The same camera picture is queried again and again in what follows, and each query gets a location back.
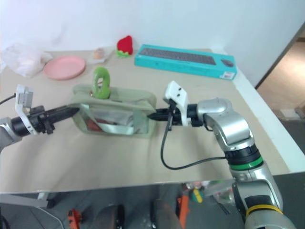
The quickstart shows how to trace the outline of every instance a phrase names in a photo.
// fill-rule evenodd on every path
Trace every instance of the green band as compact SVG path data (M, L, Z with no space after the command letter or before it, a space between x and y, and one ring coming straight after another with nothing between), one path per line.
M247 163L247 164L243 164L243 165L229 165L229 166L230 166L231 169L234 169L234 170L247 170L247 169L250 169L250 168L253 168L253 167L259 165L262 162L263 162L263 158L260 156L255 161L252 161L252 162Z

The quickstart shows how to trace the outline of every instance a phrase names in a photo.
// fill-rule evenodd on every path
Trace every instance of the keyboard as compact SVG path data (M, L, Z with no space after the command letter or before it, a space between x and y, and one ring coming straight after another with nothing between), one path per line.
M212 56L193 54L193 53L187 53L187 52L175 52L175 51L168 51L168 50L144 48L139 53L139 55L165 58L165 59L171 59L171 60L177 60L177 61L188 61L188 62L216 65L214 58Z

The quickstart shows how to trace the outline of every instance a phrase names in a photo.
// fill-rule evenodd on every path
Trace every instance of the teal keyboard box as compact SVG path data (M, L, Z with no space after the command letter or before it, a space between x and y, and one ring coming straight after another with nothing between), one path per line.
M233 56L144 44L135 56L137 66L232 80Z

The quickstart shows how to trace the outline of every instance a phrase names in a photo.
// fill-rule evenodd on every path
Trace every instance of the metal frame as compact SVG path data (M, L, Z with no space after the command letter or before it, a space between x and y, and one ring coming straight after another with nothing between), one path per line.
M47 200L48 195L49 192L40 192L38 193L37 199L35 199L12 194L0 194L0 203L46 208L49 203L49 201Z
M273 71L273 69L277 66L277 64L280 62L280 60L286 55L286 53L289 51L289 49L292 47L292 45L298 40L299 36L302 34L302 32L305 30L305 22L302 24L302 26L299 28L299 30L296 32L294 37L291 39L291 41L287 44L287 46L284 48L284 50L281 52L281 54L278 56L278 58L275 60L275 62L271 65L269 70L266 72L266 74L262 77L262 79L258 82L258 84L255 86L255 89L257 90L259 86L265 81L265 79L268 77L268 75Z

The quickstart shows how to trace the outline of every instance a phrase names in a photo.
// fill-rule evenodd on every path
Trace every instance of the computer mouse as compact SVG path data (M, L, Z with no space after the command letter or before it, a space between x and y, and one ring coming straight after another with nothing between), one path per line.
M228 66L228 67L234 66L234 64L230 60L222 59L221 61L222 61L222 63L224 63L225 66Z

